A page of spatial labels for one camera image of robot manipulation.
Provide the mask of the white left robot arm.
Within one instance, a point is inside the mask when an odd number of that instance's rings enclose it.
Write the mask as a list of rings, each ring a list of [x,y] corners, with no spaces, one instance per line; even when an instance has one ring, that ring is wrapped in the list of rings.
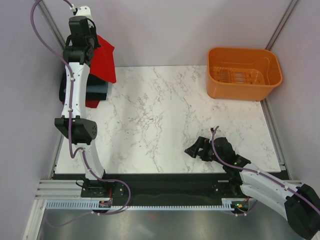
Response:
[[[76,15],[68,22],[70,35],[62,53],[65,64],[66,86],[64,107],[55,127],[67,138],[72,159],[80,155],[85,176],[82,178],[81,197],[104,198],[110,185],[103,180],[105,169],[99,160],[95,139],[98,127],[87,118],[86,90],[94,50],[99,48],[96,26],[86,16]]]

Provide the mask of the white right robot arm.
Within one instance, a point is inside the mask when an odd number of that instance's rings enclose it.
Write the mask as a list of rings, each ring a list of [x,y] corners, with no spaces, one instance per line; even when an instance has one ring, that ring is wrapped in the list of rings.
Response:
[[[301,186],[269,174],[237,154],[225,137],[198,137],[184,151],[192,158],[215,161],[230,176],[229,191],[235,197],[252,197],[276,211],[300,237],[311,240],[320,231],[320,197],[307,184]]]

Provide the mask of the bright red t shirt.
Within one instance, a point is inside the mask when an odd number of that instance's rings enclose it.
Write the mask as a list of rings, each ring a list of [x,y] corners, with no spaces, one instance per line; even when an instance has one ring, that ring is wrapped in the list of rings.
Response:
[[[115,47],[100,35],[97,36],[97,39],[100,47],[93,51],[90,74],[105,82],[115,84],[117,82],[114,60]]]

